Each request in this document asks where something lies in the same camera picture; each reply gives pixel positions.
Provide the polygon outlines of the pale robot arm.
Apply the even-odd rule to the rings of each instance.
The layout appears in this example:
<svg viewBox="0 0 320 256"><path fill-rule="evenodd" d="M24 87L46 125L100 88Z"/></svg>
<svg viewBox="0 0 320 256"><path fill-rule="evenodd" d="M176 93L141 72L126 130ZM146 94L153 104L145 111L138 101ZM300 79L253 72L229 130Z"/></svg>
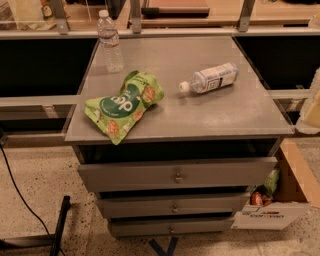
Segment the pale robot arm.
<svg viewBox="0 0 320 256"><path fill-rule="evenodd" d="M303 134L315 135L320 132L320 68L314 74L309 93L302 105L296 129Z"/></svg>

